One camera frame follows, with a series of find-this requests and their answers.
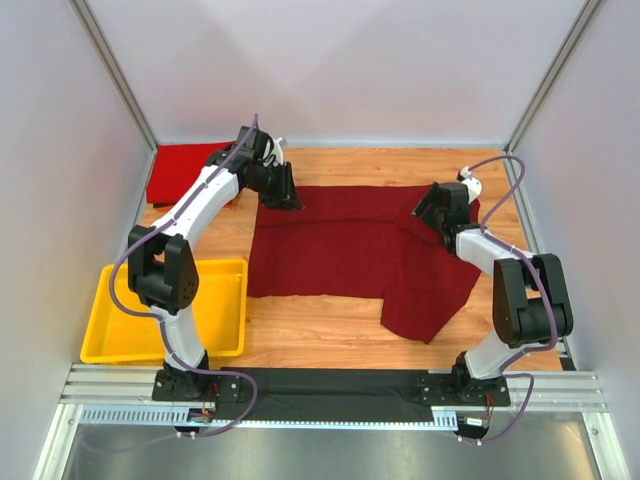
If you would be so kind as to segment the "dark red t-shirt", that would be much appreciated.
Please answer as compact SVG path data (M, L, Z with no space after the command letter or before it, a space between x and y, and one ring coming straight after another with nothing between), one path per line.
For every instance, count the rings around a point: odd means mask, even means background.
M296 211L259 207L248 294L380 299L380 323L429 343L467 303L481 272L414 217L425 186L307 186Z

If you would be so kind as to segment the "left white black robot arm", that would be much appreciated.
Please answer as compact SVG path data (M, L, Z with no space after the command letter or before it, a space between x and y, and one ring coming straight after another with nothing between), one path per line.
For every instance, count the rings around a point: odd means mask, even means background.
M300 210L287 142L253 123L236 141L213 152L178 202L150 227L136 226L125 251L128 287L156 320L165 350L164 370L173 377L198 377L208 355L196 331L192 303L199 289L193 255L200 236L223 207L245 189L269 209Z

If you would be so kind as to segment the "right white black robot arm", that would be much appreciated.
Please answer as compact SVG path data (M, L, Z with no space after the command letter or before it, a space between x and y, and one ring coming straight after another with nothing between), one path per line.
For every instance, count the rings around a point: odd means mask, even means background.
M481 191L481 182L465 168L454 182L433 183L412 212L449 254L493 281L493 329L454 364L458 376L472 381L500 378L526 354L553 349L574 327L560 258L509 245L474 222L472 203Z

